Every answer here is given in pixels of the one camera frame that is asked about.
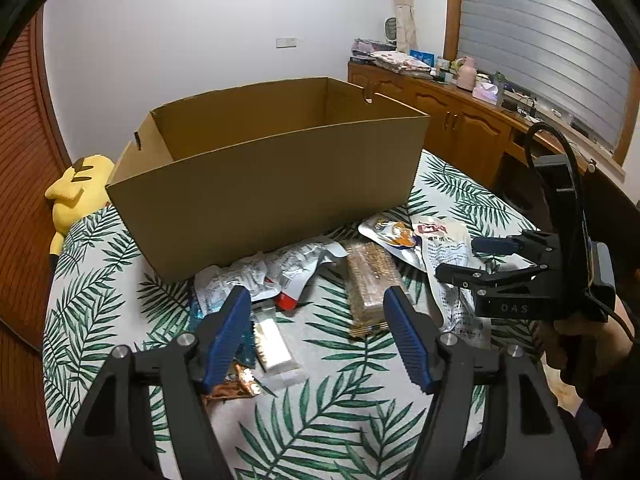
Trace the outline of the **person's right hand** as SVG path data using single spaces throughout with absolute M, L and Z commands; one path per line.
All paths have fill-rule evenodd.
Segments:
M 608 374 L 623 362 L 636 343 L 638 318 L 616 298 L 614 314 L 604 323 L 576 314 L 567 320 L 537 322 L 534 341 L 562 381 L 576 389 Z

